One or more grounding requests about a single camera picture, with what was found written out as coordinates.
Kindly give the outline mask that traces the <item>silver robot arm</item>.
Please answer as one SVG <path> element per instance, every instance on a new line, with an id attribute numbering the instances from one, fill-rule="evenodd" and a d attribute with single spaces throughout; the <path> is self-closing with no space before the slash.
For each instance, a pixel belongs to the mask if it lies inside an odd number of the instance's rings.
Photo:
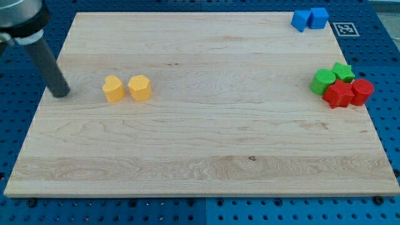
<path id="1" fill-rule="evenodd" d="M 1 0 L 1 55 L 15 43 L 25 46 L 40 40 L 50 18 L 44 0 Z"/>

